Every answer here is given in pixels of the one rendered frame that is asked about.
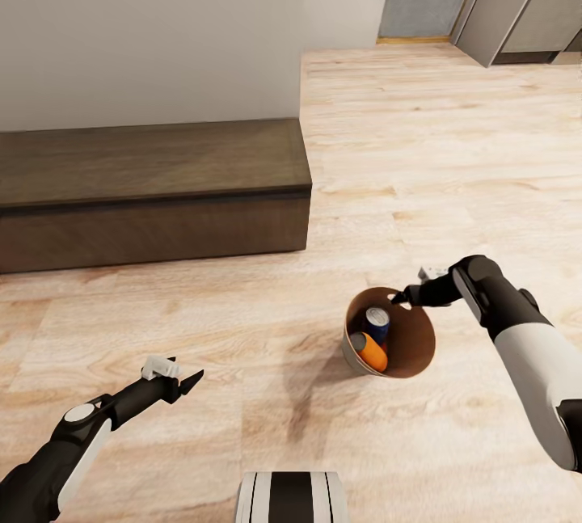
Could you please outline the robot trunk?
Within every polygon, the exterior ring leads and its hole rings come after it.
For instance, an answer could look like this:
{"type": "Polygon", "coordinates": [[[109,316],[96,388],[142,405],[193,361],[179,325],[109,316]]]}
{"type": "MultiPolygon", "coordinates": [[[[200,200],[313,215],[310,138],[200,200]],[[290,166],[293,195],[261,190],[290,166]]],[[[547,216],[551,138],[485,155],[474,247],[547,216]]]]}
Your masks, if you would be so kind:
{"type": "Polygon", "coordinates": [[[233,523],[350,523],[336,472],[247,472],[233,523]]]}

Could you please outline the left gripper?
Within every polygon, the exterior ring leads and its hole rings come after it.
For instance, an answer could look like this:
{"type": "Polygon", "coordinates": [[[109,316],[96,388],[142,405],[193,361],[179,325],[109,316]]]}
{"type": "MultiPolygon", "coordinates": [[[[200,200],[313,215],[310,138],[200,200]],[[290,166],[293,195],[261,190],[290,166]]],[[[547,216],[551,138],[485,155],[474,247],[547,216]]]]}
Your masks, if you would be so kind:
{"type": "Polygon", "coordinates": [[[177,377],[164,377],[164,375],[154,377],[152,380],[141,377],[140,380],[129,385],[126,389],[131,390],[135,395],[138,415],[160,399],[170,404],[175,403],[182,397],[182,394],[188,394],[203,376],[204,370],[181,382],[177,377]]]}

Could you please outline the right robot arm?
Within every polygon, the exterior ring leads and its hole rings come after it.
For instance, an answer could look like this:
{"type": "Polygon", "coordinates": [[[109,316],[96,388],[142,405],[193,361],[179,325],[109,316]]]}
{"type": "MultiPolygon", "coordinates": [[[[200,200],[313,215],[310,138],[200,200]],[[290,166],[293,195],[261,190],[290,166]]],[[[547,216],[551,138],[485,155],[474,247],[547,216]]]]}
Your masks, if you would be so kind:
{"type": "Polygon", "coordinates": [[[549,458],[582,475],[582,354],[541,314],[527,289],[516,289],[498,263],[468,255],[448,270],[421,267],[421,285],[408,285],[391,305],[466,304],[487,328],[549,458]]]}

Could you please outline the trash can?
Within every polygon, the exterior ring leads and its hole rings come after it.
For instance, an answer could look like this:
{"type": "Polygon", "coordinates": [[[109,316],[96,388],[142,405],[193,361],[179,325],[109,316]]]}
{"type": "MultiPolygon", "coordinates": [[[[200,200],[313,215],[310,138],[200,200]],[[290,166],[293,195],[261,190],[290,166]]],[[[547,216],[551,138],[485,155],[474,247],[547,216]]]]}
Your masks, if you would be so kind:
{"type": "Polygon", "coordinates": [[[437,349],[437,337],[432,320],[422,306],[405,309],[401,304],[391,305],[390,296],[396,296],[398,289],[374,286],[358,293],[345,315],[343,350],[348,364],[357,372],[379,377],[408,379],[425,372],[433,361],[437,349]],[[390,325],[386,340],[390,345],[388,368],[381,373],[370,368],[357,355],[349,342],[348,335],[360,331],[368,308],[382,307],[388,312],[390,325]]]}

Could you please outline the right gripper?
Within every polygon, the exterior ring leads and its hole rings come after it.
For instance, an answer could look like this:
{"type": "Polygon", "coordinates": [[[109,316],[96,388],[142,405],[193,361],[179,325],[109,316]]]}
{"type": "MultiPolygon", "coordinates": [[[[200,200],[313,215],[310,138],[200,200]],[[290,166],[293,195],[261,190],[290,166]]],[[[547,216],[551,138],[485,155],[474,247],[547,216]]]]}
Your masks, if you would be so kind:
{"type": "Polygon", "coordinates": [[[435,279],[425,285],[408,285],[403,291],[399,290],[396,296],[391,297],[391,305],[409,302],[410,306],[450,307],[453,300],[448,300],[438,292],[437,281],[438,279],[435,279]]]}

